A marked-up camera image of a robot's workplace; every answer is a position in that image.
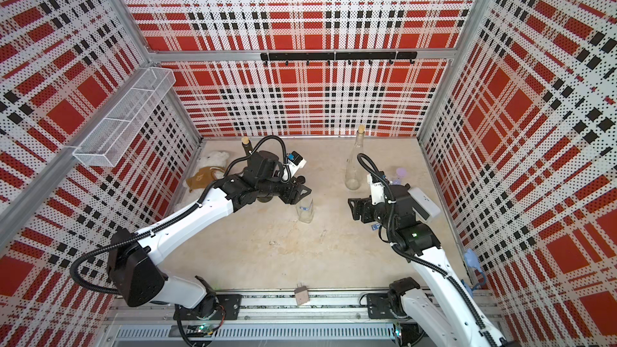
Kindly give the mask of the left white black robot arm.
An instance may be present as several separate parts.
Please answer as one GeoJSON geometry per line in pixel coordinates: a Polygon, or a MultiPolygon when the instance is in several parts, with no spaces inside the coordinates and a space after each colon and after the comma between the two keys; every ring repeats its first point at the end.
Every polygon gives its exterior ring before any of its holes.
{"type": "Polygon", "coordinates": [[[119,295],[129,307],[167,303],[207,312],[215,302],[210,285],[198,276],[191,280],[173,276],[160,264],[206,227],[258,199],[278,197],[289,205],[300,202],[311,193],[305,180],[295,175],[305,164],[298,152],[281,162],[273,153],[257,151],[241,173],[214,181],[192,205],[135,234],[117,232],[108,274],[119,295]]]}

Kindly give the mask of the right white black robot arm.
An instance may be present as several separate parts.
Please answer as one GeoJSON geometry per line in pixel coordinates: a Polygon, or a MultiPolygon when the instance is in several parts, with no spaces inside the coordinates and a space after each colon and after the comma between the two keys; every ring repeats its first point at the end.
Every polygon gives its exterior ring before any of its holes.
{"type": "Polygon", "coordinates": [[[456,275],[427,220],[440,209],[417,187],[371,185],[371,195],[349,199],[352,218],[379,223],[392,231],[388,244],[410,262],[432,295],[412,278],[389,287],[389,306],[395,316],[415,321],[438,346],[518,346],[481,311],[456,275]]]}

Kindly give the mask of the small clear black-capped bottle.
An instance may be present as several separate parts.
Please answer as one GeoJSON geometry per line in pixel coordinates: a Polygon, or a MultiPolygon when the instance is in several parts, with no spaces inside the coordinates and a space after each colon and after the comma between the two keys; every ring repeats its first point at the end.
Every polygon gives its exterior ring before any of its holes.
{"type": "Polygon", "coordinates": [[[311,223],[314,216],[313,198],[308,196],[296,205],[298,220],[302,223],[311,223]]]}

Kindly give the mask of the tall clear corked bottle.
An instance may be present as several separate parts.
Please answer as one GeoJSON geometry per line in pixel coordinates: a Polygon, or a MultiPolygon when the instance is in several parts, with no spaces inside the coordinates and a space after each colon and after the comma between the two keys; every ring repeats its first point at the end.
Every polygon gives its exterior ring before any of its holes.
{"type": "Polygon", "coordinates": [[[350,191],[356,191],[362,185],[363,168],[358,163],[358,154],[361,154],[364,149],[366,127],[359,125],[356,131],[355,142],[348,158],[345,168],[345,187],[350,191]]]}

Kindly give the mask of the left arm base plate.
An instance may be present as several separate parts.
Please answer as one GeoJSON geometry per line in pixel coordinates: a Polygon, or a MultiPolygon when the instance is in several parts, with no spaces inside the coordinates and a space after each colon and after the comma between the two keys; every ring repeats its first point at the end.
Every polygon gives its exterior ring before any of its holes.
{"type": "Polygon", "coordinates": [[[174,312],[174,320],[180,321],[234,321],[238,318],[242,296],[223,294],[206,296],[196,308],[180,306],[174,312]]]}

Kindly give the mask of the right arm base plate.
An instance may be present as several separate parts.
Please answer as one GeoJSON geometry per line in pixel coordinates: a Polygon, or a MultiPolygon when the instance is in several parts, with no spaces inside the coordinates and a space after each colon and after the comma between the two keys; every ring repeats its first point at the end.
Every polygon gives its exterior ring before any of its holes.
{"type": "Polygon", "coordinates": [[[403,310],[401,297],[393,292],[369,293],[365,298],[370,319],[409,319],[409,316],[403,310]]]}

